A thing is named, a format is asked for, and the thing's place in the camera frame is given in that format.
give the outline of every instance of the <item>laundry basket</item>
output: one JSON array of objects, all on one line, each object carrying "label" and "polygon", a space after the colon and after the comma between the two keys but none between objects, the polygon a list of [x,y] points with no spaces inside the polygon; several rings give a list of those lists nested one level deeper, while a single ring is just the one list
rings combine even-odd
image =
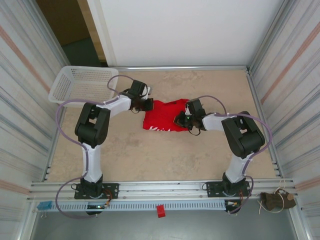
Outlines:
[{"label": "laundry basket", "polygon": [[[108,67],[65,66],[56,76],[50,89],[49,101],[61,104],[71,99],[83,99],[102,103],[113,98],[114,92],[107,88],[108,80],[118,75],[118,70]],[[116,88],[118,78],[109,87]],[[83,102],[71,102],[66,107],[82,107]]]}]

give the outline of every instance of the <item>work surface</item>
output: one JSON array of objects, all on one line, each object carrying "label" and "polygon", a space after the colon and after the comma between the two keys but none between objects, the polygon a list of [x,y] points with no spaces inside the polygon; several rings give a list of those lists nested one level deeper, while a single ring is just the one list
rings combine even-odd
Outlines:
[{"label": "work surface", "polygon": [[221,210],[103,212],[98,218],[70,219],[59,212],[38,219],[32,240],[297,240],[289,210],[262,211],[250,200],[238,213]]},{"label": "work surface", "polygon": [[[242,70],[123,72],[152,87],[150,97],[162,102],[193,99],[202,95],[219,98],[229,113],[248,111],[258,116],[246,74]],[[131,80],[120,77],[117,90],[129,88]],[[219,103],[202,98],[207,113],[223,112]],[[74,130],[81,108],[68,108],[62,129],[77,139]],[[142,128],[145,113],[122,112],[110,120],[108,136],[101,147],[104,181],[174,181],[220,179],[232,152],[221,131],[152,131]],[[63,182],[81,176],[81,147],[59,136],[48,181]],[[247,174],[274,178],[268,151],[254,158]]]}]

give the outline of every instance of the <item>purple cable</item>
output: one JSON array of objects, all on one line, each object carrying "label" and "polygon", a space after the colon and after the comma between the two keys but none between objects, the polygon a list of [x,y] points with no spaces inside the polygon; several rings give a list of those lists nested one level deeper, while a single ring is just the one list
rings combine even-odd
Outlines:
[{"label": "purple cable", "polygon": [[68,139],[69,141],[73,142],[74,144],[77,144],[79,145],[80,147],[82,147],[84,150],[85,150],[85,173],[82,175],[82,176],[79,176],[79,177],[76,177],[76,178],[73,178],[69,181],[66,181],[64,184],[61,185],[61,187],[59,188],[59,190],[56,192],[56,195],[55,195],[55,207],[56,209],[58,209],[58,211],[63,214],[64,216],[68,217],[68,218],[71,218],[71,219],[88,219],[88,218],[92,218],[94,217],[95,215],[90,215],[90,216],[78,216],[78,215],[71,215],[71,214],[68,214],[68,213],[65,213],[64,211],[61,210],[61,208],[59,207],[58,205],[58,197],[59,197],[59,193],[61,192],[61,190],[69,183],[73,182],[73,181],[76,181],[76,180],[79,180],[79,179],[82,179],[84,178],[87,173],[88,173],[88,170],[89,170],[89,155],[88,155],[88,149],[85,145],[83,145],[82,143],[76,141],[76,140],[73,140],[72,138],[70,138],[69,136],[67,136],[65,134],[65,132],[62,130],[62,128],[60,127],[60,123],[59,123],[59,116],[60,116],[60,112],[61,112],[61,109],[63,108],[63,106],[65,106],[66,104],[69,104],[69,103],[74,103],[74,102],[77,102],[77,103],[90,103],[90,104],[95,104],[95,105],[105,105],[105,104],[111,104],[111,103],[114,103],[115,101],[117,101],[120,97],[120,93],[118,91],[116,91],[115,89],[111,88],[110,87],[110,82],[112,79],[114,78],[117,78],[117,77],[126,77],[126,78],[129,78],[131,80],[134,80],[132,77],[130,76],[127,76],[127,75],[115,75],[113,77],[111,77],[107,84],[106,84],[106,87],[115,92],[116,93],[116,97],[114,97],[113,99],[111,99],[110,101],[106,101],[106,102],[96,102],[96,101],[89,101],[89,100],[84,100],[84,99],[71,99],[71,100],[67,100],[67,101],[64,101],[56,110],[55,112],[55,124],[59,130],[59,132],[62,134],[62,136],[64,136],[66,139]]},{"label": "purple cable", "polygon": [[225,105],[222,103],[222,101],[220,101],[218,98],[216,98],[215,96],[211,96],[211,95],[203,95],[203,96],[200,96],[200,97],[197,97],[197,99],[201,99],[201,98],[212,98],[214,100],[217,100],[221,106],[223,107],[223,110],[224,110],[224,113],[227,114],[227,109],[225,107]]},{"label": "purple cable", "polygon": [[250,188],[250,192],[249,192],[248,196],[247,196],[246,199],[243,201],[243,203],[241,203],[241,205],[238,206],[236,209],[234,209],[234,210],[232,210],[232,211],[229,212],[230,214],[233,214],[234,212],[238,211],[240,208],[242,208],[242,207],[247,203],[247,201],[249,200],[249,197],[250,197],[251,194],[252,194],[252,191],[253,191],[253,189],[254,189],[254,179],[253,179],[251,176],[246,175],[245,172],[246,172],[246,170],[247,170],[247,167],[248,167],[249,163],[251,162],[251,159],[252,159],[254,156],[256,156],[256,155],[258,155],[259,153],[261,153],[261,152],[263,152],[264,150],[266,150],[266,149],[269,147],[269,145],[271,144],[271,141],[272,141],[272,131],[271,131],[271,128],[270,128],[265,122],[263,122],[261,119],[255,117],[255,116],[248,115],[248,114],[243,114],[243,113],[219,114],[219,113],[215,113],[214,115],[217,116],[217,117],[235,117],[235,116],[240,116],[240,117],[246,117],[246,118],[250,118],[250,119],[256,120],[257,122],[259,122],[259,123],[261,123],[263,126],[265,126],[265,128],[267,129],[268,134],[269,134],[269,141],[267,142],[267,144],[266,144],[263,148],[261,148],[259,151],[257,151],[257,152],[255,152],[254,154],[252,154],[252,155],[249,157],[248,161],[247,161],[247,162],[245,163],[245,165],[244,165],[244,168],[243,168],[243,170],[242,170],[242,175],[244,175],[245,177],[248,177],[248,178],[251,179],[251,188]]}]

